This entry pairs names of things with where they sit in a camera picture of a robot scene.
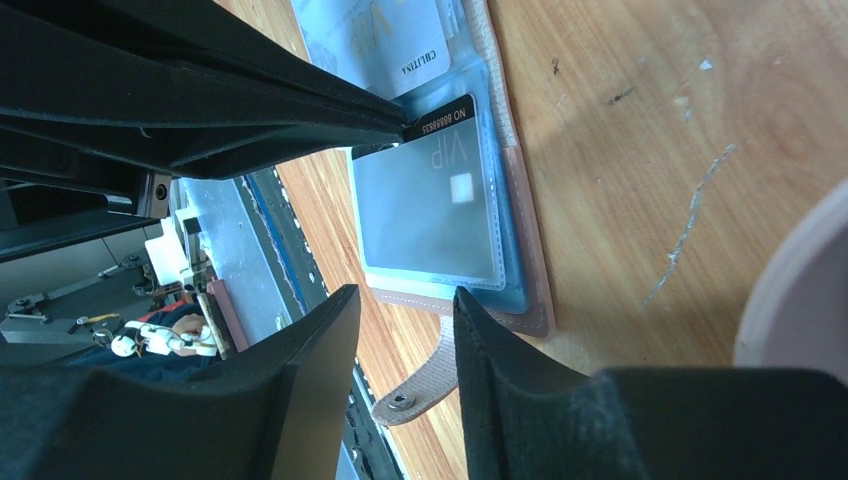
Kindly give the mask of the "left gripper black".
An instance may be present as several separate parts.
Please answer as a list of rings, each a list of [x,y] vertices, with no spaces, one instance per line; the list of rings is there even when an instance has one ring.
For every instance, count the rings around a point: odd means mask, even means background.
[[[5,1],[1,259],[150,226],[173,175],[397,142],[406,123],[213,1]]]

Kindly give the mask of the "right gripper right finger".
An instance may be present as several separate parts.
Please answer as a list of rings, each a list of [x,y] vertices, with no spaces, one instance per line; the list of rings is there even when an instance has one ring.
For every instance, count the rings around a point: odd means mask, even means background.
[[[797,368],[616,367],[584,375],[453,300],[473,479],[843,479],[847,390]]]

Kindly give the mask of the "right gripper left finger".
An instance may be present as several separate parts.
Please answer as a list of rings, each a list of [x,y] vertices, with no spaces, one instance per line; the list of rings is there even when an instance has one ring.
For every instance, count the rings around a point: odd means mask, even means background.
[[[1,372],[5,479],[332,479],[358,343],[357,286],[178,382],[102,368]]]

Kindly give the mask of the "pink card holder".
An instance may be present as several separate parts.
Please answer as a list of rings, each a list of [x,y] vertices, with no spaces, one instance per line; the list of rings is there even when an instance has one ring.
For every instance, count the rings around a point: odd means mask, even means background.
[[[504,280],[497,287],[486,288],[367,272],[361,261],[353,197],[351,151],[355,147],[345,149],[358,258],[367,286],[381,302],[429,311],[440,318],[440,339],[429,359],[373,406],[373,419],[385,426],[419,417],[456,388],[452,302],[458,288],[466,289],[494,320],[514,332],[545,337],[554,327],[552,297],[526,165],[488,5],[484,1],[435,2],[449,48],[450,68],[391,101],[407,114],[408,129],[421,116],[465,94],[475,98],[489,194],[497,209],[498,258]]]

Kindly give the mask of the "black credit card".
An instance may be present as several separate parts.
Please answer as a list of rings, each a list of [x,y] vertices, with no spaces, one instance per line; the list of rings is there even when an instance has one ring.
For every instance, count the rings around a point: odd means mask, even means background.
[[[472,95],[415,120],[403,142],[355,147],[351,157],[367,272],[486,288],[503,282]]]

